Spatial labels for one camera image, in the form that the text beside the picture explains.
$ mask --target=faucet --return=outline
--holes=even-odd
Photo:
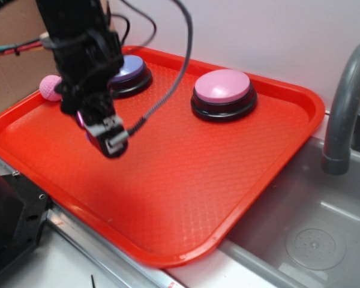
[[[360,45],[341,75],[331,107],[322,154],[322,169],[332,175],[348,171],[350,149],[360,152]]]

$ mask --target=purple button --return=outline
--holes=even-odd
[[[114,76],[110,82],[118,83],[133,78],[144,69],[143,59],[135,55],[125,55],[124,65],[120,68],[119,74]]]
[[[196,95],[207,103],[230,103],[248,93],[250,79],[237,70],[216,70],[200,77],[196,81],[195,90]]]

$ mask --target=orange tray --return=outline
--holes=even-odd
[[[145,92],[116,100],[131,127],[169,89],[183,58],[142,49]],[[102,156],[85,132],[39,92],[0,114],[0,157],[131,257],[167,268],[212,251],[309,138],[324,116],[313,92],[248,74],[254,112],[211,123],[190,98],[201,75],[221,67],[191,61],[173,97],[130,139],[119,159]]]

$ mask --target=sink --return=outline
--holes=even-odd
[[[360,153],[332,176],[320,168],[322,148],[312,137],[226,241],[290,287],[360,287]]]

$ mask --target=black cable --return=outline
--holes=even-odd
[[[128,20],[128,18],[126,18],[124,15],[121,15],[121,14],[111,14],[112,17],[118,17],[118,18],[121,18],[125,21],[125,24],[127,25],[126,29],[125,29],[125,32],[124,32],[124,35],[123,37],[121,38],[121,46],[124,45],[124,42],[125,42],[125,39],[127,39],[128,37],[128,34],[130,33],[130,29],[131,29],[131,23],[130,21]]]
[[[132,136],[135,132],[137,132],[144,125],[147,119],[172,96],[172,94],[180,84],[180,81],[183,78],[185,71],[187,70],[191,58],[192,40],[193,40],[193,23],[192,23],[191,15],[179,0],[171,0],[171,1],[174,2],[180,8],[187,23],[188,37],[187,37],[187,52],[185,54],[185,59],[177,78],[175,79],[172,87],[168,90],[167,94],[162,99],[160,99],[154,106],[152,106],[152,108],[150,108],[148,112],[143,117],[141,117],[141,119],[135,124],[135,126],[127,130],[129,136]]]
[[[149,17],[146,13],[144,13],[143,11],[141,11],[140,9],[136,8],[135,6],[132,6],[130,3],[128,3],[126,0],[120,0],[121,2],[123,2],[126,6],[128,6],[130,9],[132,9],[133,11],[135,11],[137,14],[143,16],[145,19],[147,19],[148,21],[150,21],[150,23],[152,24],[154,30],[151,34],[151,36],[143,43],[141,44],[140,46],[141,47],[144,47],[144,46],[147,46],[152,40],[153,38],[155,37],[156,35],[156,31],[157,31],[157,26],[156,26],[156,23],[155,21]],[[135,49],[131,49],[130,51],[128,51],[128,53],[133,53],[137,50],[139,50],[140,48],[137,47]]]

